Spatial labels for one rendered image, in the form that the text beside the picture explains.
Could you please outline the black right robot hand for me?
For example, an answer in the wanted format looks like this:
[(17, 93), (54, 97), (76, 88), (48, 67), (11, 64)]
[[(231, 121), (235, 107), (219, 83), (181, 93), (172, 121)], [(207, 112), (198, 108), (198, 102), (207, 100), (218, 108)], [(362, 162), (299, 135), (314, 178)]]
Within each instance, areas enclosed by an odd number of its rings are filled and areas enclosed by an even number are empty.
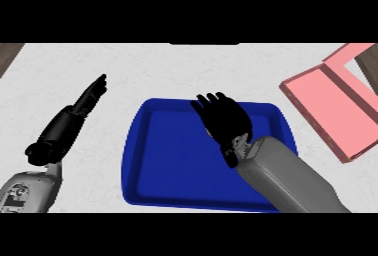
[(237, 103), (222, 92), (198, 95), (191, 105), (200, 115), (207, 132), (219, 143), (226, 164), (235, 168), (246, 157), (253, 139), (252, 118)]

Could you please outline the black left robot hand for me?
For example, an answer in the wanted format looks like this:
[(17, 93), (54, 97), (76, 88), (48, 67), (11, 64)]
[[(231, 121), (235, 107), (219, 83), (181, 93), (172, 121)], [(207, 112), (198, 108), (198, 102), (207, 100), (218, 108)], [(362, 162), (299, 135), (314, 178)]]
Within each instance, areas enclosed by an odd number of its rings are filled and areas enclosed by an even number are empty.
[(107, 92), (107, 75), (91, 84), (74, 105), (60, 111), (48, 124), (37, 142), (26, 149), (29, 163), (36, 166), (58, 163), (76, 142), (83, 124)]

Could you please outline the blue rectangular tray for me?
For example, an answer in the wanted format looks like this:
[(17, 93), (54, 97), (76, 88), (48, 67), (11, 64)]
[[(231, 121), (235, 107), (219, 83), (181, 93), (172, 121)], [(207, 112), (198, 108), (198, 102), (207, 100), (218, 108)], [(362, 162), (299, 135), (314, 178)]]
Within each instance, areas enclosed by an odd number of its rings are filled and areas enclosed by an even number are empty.
[(147, 100), (130, 125), (122, 165), (125, 200), (135, 205), (274, 212), (229, 168), (191, 102)]

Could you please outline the pink cardboard box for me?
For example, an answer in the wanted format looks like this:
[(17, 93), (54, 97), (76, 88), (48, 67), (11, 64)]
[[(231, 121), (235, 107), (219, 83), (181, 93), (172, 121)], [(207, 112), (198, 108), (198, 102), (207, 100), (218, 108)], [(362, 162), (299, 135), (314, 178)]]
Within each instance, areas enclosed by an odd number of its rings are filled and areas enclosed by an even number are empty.
[(343, 163), (378, 144), (378, 95), (346, 68), (376, 43), (346, 43), (280, 88)]

